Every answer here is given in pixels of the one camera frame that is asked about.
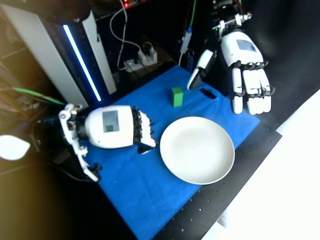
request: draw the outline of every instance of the green cube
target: green cube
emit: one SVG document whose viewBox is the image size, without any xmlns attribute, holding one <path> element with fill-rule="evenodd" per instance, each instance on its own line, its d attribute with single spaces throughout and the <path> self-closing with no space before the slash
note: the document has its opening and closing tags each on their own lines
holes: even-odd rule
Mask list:
<svg viewBox="0 0 320 240">
<path fill-rule="evenodd" d="M 172 88 L 172 105 L 174 107 L 182 106 L 182 100 L 184 98 L 184 92 L 181 87 Z"/>
</svg>

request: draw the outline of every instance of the blue light strip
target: blue light strip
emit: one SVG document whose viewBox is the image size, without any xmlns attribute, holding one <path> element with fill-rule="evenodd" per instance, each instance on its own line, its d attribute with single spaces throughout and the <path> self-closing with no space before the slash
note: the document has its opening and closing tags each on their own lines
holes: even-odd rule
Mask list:
<svg viewBox="0 0 320 240">
<path fill-rule="evenodd" d="M 94 81 L 92 80 L 92 78 L 90 76 L 90 73 L 89 73 L 89 71 L 87 69 L 87 66 L 86 66 L 86 64 L 85 64 L 85 62 L 84 62 L 84 60 L 83 60 L 83 58 L 82 58 L 82 56 L 81 56 L 81 54 L 79 52 L 79 49 L 78 49 L 78 47 L 76 45 L 76 42 L 74 40 L 74 37 L 71 34 L 71 31 L 70 31 L 68 25 L 63 25 L 63 28 L 64 28 L 64 31 L 65 31 L 65 33 L 66 33 L 66 35 L 67 35 L 67 37 L 68 37 L 68 39 L 69 39 L 69 41 L 71 43 L 71 46 L 72 46 L 72 48 L 73 48 L 73 50 L 75 52 L 75 55 L 79 60 L 79 63 L 80 63 L 80 65 L 81 65 L 81 67 L 82 67 L 82 69 L 84 71 L 84 74 L 86 75 L 86 78 L 88 79 L 88 82 L 89 82 L 89 84 L 90 84 L 90 86 L 91 86 L 91 88 L 92 88 L 92 90 L 94 92 L 94 95 L 95 95 L 96 99 L 100 102 L 101 101 L 101 97 L 100 97 L 100 95 L 98 93 L 98 90 L 97 90 L 97 88 L 95 86 Z"/>
</svg>

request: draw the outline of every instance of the blue cloth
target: blue cloth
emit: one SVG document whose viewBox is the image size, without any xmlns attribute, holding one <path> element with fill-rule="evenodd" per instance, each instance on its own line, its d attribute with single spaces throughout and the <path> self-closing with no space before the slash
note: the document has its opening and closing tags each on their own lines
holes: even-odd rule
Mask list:
<svg viewBox="0 0 320 240">
<path fill-rule="evenodd" d="M 222 126 L 234 146 L 238 147 L 259 120 L 245 111 L 234 114 L 230 100 L 204 83 L 202 86 L 211 90 L 216 99 L 204 96 L 198 89 L 187 91 L 190 76 L 189 72 L 175 66 L 114 104 L 139 106 L 142 112 L 155 120 L 152 128 L 158 142 L 173 121 L 199 116 Z M 183 89 L 180 107 L 172 106 L 173 87 Z M 174 176 L 163 163 L 158 146 L 147 154 L 139 155 L 136 146 L 101 149 L 89 145 L 85 160 L 89 164 L 102 165 L 99 185 L 139 240 L 154 237 L 201 187 Z"/>
</svg>

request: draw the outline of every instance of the white plate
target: white plate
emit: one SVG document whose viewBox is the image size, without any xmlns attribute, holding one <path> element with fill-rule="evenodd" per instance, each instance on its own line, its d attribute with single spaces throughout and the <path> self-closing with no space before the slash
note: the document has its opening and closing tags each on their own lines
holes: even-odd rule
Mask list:
<svg viewBox="0 0 320 240">
<path fill-rule="evenodd" d="M 224 178 L 235 161 L 235 147 L 227 132 L 198 116 L 171 123 L 160 140 L 164 164 L 178 178 L 198 185 Z"/>
</svg>

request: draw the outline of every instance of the power outlet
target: power outlet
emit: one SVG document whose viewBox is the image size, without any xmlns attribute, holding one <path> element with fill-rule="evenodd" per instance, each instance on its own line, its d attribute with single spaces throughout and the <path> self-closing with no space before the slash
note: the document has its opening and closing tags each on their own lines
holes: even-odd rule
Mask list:
<svg viewBox="0 0 320 240">
<path fill-rule="evenodd" d="M 158 62 L 158 54 L 156 50 L 152 47 L 150 49 L 150 55 L 145 55 L 142 51 L 138 51 L 139 62 L 135 63 L 135 59 L 130 59 L 125 61 L 125 70 L 128 73 L 142 69 L 143 67 L 148 67 Z"/>
</svg>

